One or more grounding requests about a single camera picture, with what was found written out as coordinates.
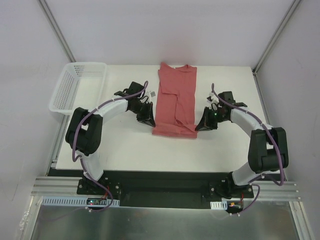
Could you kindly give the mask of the pink t shirt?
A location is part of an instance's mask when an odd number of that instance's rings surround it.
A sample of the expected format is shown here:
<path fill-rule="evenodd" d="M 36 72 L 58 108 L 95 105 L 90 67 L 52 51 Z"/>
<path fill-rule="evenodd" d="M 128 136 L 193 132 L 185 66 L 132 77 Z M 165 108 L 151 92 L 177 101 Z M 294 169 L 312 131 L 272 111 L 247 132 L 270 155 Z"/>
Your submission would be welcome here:
<path fill-rule="evenodd" d="M 196 139 L 195 93 L 197 68 L 160 64 L 159 87 L 152 134 L 163 137 Z"/>

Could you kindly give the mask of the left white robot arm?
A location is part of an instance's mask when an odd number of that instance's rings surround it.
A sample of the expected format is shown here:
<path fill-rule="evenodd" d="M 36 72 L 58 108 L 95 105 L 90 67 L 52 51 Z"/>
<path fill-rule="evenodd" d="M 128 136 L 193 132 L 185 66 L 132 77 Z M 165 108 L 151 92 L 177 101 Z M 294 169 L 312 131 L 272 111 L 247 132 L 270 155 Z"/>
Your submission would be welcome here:
<path fill-rule="evenodd" d="M 72 114 L 65 141 L 72 150 L 72 161 L 80 161 L 83 175 L 89 180 L 88 188 L 96 195 L 105 192 L 111 196 L 105 181 L 101 179 L 104 170 L 98 153 L 103 125 L 117 115 L 130 111 L 136 114 L 137 122 L 153 128 L 156 126 L 152 97 L 146 91 L 148 83 L 146 81 L 141 85 L 133 81 L 128 88 L 117 91 L 93 110 L 78 107 Z"/>

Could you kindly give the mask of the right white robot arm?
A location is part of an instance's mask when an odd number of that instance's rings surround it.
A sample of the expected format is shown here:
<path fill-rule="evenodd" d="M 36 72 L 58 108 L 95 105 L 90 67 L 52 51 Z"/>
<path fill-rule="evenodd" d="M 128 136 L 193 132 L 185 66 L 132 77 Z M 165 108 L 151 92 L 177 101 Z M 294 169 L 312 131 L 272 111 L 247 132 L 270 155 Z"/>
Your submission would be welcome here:
<path fill-rule="evenodd" d="M 207 97 L 209 106 L 204 108 L 195 131 L 211 131 L 219 123 L 229 121 L 238 125 L 250 138 L 247 162 L 230 172 L 224 181 L 214 187 L 215 193 L 226 199 L 237 197 L 250 184 L 268 177 L 282 186 L 289 165 L 287 133 L 282 127 L 273 127 L 252 113 L 243 102 L 236 102 L 231 91 Z"/>

